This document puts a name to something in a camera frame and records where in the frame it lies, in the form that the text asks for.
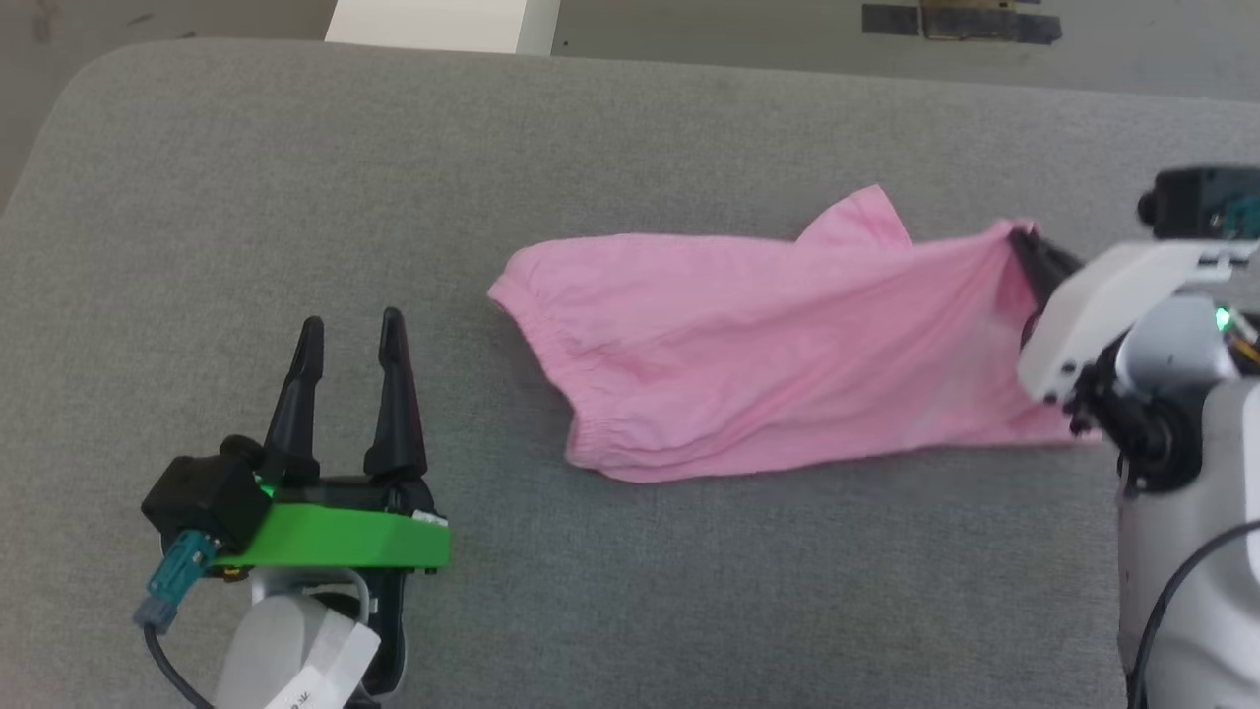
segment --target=pink garment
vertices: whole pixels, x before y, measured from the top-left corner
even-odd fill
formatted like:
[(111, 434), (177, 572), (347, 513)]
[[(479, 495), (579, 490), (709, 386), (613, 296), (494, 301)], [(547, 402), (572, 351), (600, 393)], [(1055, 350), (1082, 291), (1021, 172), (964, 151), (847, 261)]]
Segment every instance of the pink garment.
[(630, 233), (515, 253), (490, 297), (573, 406), (571, 463), (630, 482), (929, 446), (1072, 441), (1016, 379), (1012, 222), (911, 248), (878, 186), (795, 243)]

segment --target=green bracket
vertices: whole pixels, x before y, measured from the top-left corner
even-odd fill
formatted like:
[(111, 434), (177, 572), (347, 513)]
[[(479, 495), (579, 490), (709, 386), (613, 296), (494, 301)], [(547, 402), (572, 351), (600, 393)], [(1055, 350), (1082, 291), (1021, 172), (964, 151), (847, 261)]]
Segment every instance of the green bracket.
[(319, 505), (271, 506), (244, 554), (215, 567), (441, 569), (451, 559), (451, 530), (388, 513)]

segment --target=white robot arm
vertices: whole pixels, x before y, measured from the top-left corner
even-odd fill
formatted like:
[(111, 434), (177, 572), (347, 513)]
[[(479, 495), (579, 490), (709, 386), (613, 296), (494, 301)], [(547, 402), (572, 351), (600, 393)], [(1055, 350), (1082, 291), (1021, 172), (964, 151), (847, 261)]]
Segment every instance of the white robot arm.
[[(1218, 171), (1236, 188), (1208, 198)], [(1200, 180), (1182, 191), (1157, 180), (1145, 198), (1148, 223), (1172, 241), (1123, 243), (1081, 266), (1036, 233), (1012, 234), (1043, 303), (1018, 374), (1029, 395), (1063, 408), (1074, 431), (1101, 429), (1120, 450), (1119, 649), (1130, 709), (1252, 709), (1260, 353), (1244, 314), (1187, 286), (1227, 280), (1255, 252), (1255, 234), (1221, 215), (1240, 201), (1255, 208), (1246, 181), (1255, 173), (1168, 175)], [(1196, 218), (1182, 223), (1197, 225), (1167, 233), (1187, 210)]]

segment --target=green led light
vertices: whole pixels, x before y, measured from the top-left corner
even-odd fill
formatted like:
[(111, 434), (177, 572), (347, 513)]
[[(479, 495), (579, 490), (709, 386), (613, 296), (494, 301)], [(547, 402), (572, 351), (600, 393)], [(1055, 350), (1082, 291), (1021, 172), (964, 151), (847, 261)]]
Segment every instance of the green led light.
[(258, 484), (258, 490), (261, 490), (263, 494), (266, 494), (267, 497), (275, 497), (276, 496), (276, 486), (273, 486), (273, 485), (263, 485), (262, 484), (262, 479), (258, 477), (258, 476), (253, 476), (253, 482)]

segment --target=gray fabric surface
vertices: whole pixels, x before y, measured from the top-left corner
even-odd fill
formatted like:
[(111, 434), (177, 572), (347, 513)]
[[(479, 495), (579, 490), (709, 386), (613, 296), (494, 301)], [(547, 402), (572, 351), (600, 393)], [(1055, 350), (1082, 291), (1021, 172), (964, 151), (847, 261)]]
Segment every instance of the gray fabric surface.
[[(517, 248), (793, 237), (881, 183), (916, 239), (1032, 215), (1140, 238), (1157, 169), (1260, 160), (1260, 107), (992, 86), (194, 40), (88, 67), (0, 220), (0, 686), (164, 706), (130, 616), (168, 461), (261, 437), (328, 324), (316, 453), (358, 471), (408, 316), (454, 563), (411, 586), (399, 706), (1115, 706), (1113, 458), (931, 451), (635, 487), (484, 292)], [(1236, 286), (1235, 295), (1257, 296)], [(213, 689), (247, 606), (168, 640)]]

